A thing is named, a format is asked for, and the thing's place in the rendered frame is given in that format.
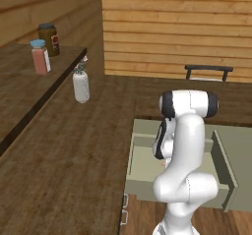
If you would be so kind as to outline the open olive drawer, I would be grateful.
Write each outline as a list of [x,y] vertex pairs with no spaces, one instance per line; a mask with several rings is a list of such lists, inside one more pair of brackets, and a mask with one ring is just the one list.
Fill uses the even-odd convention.
[[[153,155],[154,140],[154,135],[133,134],[124,190],[126,194],[136,195],[139,200],[148,202],[156,201],[153,181],[164,171],[162,161]],[[218,195],[205,203],[204,207],[229,211],[238,190],[238,183],[217,130],[206,130],[203,162],[197,172],[212,174],[219,186]]]

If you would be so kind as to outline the white vase with flowers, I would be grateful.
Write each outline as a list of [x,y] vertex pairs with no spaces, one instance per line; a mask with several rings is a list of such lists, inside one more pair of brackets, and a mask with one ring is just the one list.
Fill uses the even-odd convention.
[[73,85],[75,98],[80,103],[86,103],[90,99],[89,76],[86,72],[88,57],[84,56],[73,69]]

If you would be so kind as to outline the pink spice jar blue lid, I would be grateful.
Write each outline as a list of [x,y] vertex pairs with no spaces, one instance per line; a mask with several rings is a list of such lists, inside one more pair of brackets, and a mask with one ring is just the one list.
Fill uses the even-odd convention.
[[31,54],[38,75],[46,75],[51,71],[50,61],[44,39],[31,41]]

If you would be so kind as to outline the brown jar dark lid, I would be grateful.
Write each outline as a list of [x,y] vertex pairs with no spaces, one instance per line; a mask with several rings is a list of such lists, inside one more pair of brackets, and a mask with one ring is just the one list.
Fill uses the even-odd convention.
[[45,47],[48,55],[54,57],[60,54],[59,39],[57,29],[53,23],[43,23],[38,25],[38,36],[45,40]]

